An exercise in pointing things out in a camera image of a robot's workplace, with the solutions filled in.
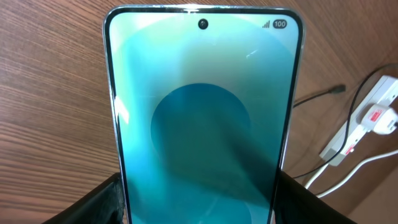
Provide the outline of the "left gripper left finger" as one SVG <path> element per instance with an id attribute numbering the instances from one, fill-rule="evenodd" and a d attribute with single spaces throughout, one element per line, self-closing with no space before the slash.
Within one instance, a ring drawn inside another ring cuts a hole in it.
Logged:
<path id="1" fill-rule="evenodd" d="M 43 224 L 123 224 L 124 193 L 119 172 Z"/>

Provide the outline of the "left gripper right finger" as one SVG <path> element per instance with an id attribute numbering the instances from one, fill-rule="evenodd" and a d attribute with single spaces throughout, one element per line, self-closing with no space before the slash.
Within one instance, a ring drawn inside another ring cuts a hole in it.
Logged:
<path id="1" fill-rule="evenodd" d="M 276 224 L 355 224 L 285 172 L 281 172 L 274 203 Z"/>

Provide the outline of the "teal Galaxy S25 smartphone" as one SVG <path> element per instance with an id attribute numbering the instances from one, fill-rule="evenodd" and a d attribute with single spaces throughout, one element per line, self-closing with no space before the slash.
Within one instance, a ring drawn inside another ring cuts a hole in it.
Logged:
<path id="1" fill-rule="evenodd" d="M 270 223 L 305 27 L 282 7 L 122 5 L 103 22 L 129 223 Z"/>

